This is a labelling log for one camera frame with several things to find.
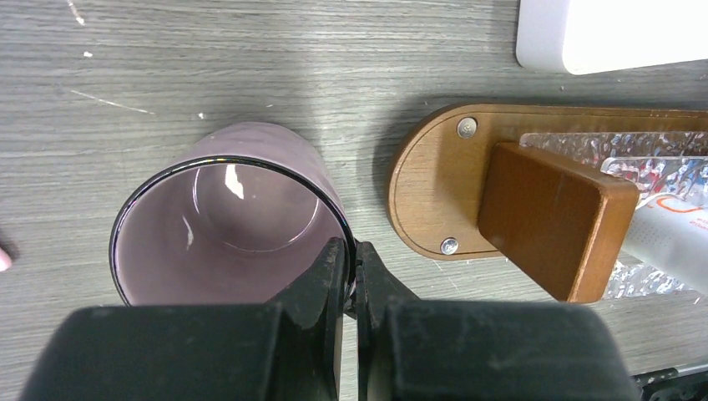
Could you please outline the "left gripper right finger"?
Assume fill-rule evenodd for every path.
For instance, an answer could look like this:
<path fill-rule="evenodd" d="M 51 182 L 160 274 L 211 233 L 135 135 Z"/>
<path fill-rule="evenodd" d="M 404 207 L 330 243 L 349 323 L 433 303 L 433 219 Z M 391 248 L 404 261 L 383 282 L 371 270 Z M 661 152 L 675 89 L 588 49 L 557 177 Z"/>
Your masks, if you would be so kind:
<path fill-rule="evenodd" d="M 421 299 L 374 246 L 356 253 L 361 400 L 637 400 L 591 308 Z"/>

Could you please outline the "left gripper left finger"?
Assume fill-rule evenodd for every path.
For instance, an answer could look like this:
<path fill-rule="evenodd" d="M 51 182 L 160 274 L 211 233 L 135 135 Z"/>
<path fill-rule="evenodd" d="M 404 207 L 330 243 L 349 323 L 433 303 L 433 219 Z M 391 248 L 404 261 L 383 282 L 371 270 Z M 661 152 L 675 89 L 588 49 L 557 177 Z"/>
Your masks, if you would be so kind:
<path fill-rule="evenodd" d="M 79 309 L 21 399 L 336 400 L 346 270 L 334 238 L 268 302 Z"/>

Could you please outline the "purple mug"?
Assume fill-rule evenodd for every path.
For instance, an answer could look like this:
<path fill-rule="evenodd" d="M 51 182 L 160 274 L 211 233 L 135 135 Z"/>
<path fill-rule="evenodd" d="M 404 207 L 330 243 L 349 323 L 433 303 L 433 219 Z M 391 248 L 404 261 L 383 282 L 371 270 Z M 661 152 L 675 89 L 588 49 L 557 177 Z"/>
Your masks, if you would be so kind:
<path fill-rule="evenodd" d="M 333 238 L 351 283 L 355 238 L 317 148 L 281 125 L 241 122 L 128 197 L 109 268 L 129 306 L 258 303 L 305 274 Z"/>

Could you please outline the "oval wooden tray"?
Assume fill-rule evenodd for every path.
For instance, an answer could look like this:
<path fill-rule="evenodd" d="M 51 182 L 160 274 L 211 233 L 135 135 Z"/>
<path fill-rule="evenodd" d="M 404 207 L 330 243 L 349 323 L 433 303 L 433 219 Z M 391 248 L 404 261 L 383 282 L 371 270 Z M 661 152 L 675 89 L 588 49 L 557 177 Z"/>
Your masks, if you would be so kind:
<path fill-rule="evenodd" d="M 705 132 L 704 110 L 453 104 L 423 119 L 392 159 L 387 214 L 415 252 L 453 261 L 499 256 L 477 227 L 488 162 L 527 133 Z"/>

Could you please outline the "orange cap toothpaste tube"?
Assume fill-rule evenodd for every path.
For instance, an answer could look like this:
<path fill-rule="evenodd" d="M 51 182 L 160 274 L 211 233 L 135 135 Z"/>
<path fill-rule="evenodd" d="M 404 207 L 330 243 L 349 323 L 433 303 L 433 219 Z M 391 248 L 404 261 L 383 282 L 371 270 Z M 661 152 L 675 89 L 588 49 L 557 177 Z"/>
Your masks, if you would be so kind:
<path fill-rule="evenodd" d="M 622 250 L 707 294 L 707 209 L 657 194 L 635 209 Z"/>

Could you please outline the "clear glass holder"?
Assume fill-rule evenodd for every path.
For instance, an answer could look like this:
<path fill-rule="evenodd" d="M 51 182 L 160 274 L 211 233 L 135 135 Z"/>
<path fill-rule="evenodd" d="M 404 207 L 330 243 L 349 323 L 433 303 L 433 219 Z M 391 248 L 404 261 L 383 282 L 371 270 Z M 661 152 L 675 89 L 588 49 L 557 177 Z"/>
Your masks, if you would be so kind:
<path fill-rule="evenodd" d="M 635 184 L 638 206 L 652 195 L 671 194 L 707 209 L 707 134 L 634 132 L 525 134 L 524 146 L 547 150 Z M 623 250 L 604 298 L 694 290 Z"/>

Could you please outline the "white plastic tray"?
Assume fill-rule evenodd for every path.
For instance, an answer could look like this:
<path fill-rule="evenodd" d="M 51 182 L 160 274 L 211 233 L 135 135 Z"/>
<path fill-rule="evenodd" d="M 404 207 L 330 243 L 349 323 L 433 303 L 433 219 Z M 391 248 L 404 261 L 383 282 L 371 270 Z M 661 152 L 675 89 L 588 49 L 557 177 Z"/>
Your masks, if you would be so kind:
<path fill-rule="evenodd" d="M 586 75 L 707 58 L 705 1 L 522 1 L 516 59 Z"/>

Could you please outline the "pink toothbrush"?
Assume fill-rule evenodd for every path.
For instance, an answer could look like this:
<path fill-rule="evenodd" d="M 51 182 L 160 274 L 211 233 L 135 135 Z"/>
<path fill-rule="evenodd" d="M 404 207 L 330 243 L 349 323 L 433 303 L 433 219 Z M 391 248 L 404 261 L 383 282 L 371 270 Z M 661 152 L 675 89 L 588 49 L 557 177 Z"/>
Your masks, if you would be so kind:
<path fill-rule="evenodd" d="M 12 265 L 12 258 L 2 248 L 0 248 L 0 272 L 7 271 Z"/>

